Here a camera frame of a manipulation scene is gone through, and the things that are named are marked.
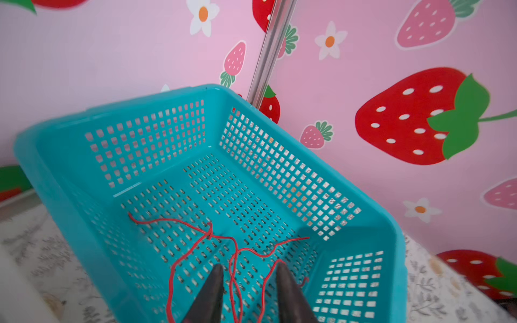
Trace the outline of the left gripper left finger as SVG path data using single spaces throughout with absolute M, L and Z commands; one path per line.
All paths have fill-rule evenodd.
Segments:
M 211 270 L 183 323 L 220 323 L 223 308 L 224 269 L 217 264 Z

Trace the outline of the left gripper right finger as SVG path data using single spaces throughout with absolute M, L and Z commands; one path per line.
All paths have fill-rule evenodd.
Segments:
M 277 301 L 280 323 L 317 323 L 309 303 L 288 266 L 276 266 Z

